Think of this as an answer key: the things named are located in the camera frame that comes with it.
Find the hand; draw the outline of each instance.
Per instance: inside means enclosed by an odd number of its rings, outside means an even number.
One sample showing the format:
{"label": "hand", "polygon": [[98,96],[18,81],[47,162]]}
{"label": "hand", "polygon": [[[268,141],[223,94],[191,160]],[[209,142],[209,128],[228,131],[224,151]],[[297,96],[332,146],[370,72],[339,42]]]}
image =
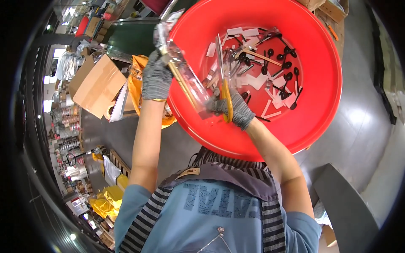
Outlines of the hand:
{"label": "hand", "polygon": [[[253,120],[253,118],[256,116],[256,114],[254,114],[249,109],[237,90],[230,89],[229,92],[233,106],[232,122],[235,123],[235,125],[240,127],[242,130],[245,130],[250,122]],[[225,113],[225,115],[228,115],[228,105],[225,99],[221,99],[218,101],[209,101],[206,107],[210,111]]]}
{"label": "hand", "polygon": [[157,50],[149,55],[149,61],[142,71],[142,98],[166,101],[172,83],[172,72],[167,68],[167,62]]}

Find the conveyor belt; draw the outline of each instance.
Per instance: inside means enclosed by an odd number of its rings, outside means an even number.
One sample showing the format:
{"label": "conveyor belt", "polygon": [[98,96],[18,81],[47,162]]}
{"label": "conveyor belt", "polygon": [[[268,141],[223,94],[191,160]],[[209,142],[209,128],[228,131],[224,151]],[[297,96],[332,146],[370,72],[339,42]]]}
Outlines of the conveyor belt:
{"label": "conveyor belt", "polygon": [[158,18],[120,19],[111,25],[102,43],[130,55],[146,55],[155,50],[153,29]]}

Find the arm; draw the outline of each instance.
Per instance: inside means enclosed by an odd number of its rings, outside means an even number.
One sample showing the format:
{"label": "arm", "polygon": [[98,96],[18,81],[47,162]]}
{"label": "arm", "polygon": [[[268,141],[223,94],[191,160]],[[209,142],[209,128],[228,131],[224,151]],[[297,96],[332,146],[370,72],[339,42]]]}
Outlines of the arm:
{"label": "arm", "polygon": [[[313,209],[304,175],[290,151],[261,123],[249,109],[239,93],[232,89],[233,123],[246,130],[253,144],[280,182],[283,207],[286,212],[302,212],[312,218]],[[227,114],[224,100],[210,102],[211,111]]]}
{"label": "arm", "polygon": [[132,168],[129,185],[141,185],[149,192],[156,189],[160,137],[162,133],[162,112],[164,102],[145,100],[132,150]]}
{"label": "arm", "polygon": [[307,183],[294,156],[257,118],[251,121],[246,132],[280,182],[285,211],[302,212],[314,218]]}
{"label": "arm", "polygon": [[165,66],[157,51],[154,51],[143,70],[142,113],[136,128],[128,181],[128,185],[143,186],[151,193],[155,191],[158,179],[162,113],[173,78]]}

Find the yellow scissor handle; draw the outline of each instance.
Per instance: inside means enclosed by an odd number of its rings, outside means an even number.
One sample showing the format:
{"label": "yellow scissor handle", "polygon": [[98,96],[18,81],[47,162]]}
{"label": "yellow scissor handle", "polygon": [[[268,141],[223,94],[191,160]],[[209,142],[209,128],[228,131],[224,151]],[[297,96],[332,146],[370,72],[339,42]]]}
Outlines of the yellow scissor handle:
{"label": "yellow scissor handle", "polygon": [[233,119],[233,106],[232,106],[232,99],[229,93],[228,82],[226,79],[222,80],[222,99],[226,99],[226,103],[228,105],[228,116],[223,114],[224,120],[226,123],[232,122]]}

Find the scissors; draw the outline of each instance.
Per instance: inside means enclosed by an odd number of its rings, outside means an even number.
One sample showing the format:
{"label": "scissors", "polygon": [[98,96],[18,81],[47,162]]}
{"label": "scissors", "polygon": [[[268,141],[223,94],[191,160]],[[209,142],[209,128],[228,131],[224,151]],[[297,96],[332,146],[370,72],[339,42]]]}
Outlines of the scissors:
{"label": "scissors", "polygon": [[228,82],[225,79],[224,76],[224,59],[223,59],[223,55],[222,55],[222,46],[221,46],[221,38],[220,35],[217,34],[217,37],[215,38],[215,45],[216,45],[216,49],[217,49],[217,56],[218,56],[218,72],[220,75],[220,85],[218,85],[219,87],[221,87],[221,99],[225,99],[226,100],[226,104],[228,105],[228,115],[225,115],[225,113],[223,114],[224,120],[226,123],[232,122],[233,119],[233,106],[232,106],[232,100],[230,97],[230,93],[229,93],[229,87],[228,87]]}

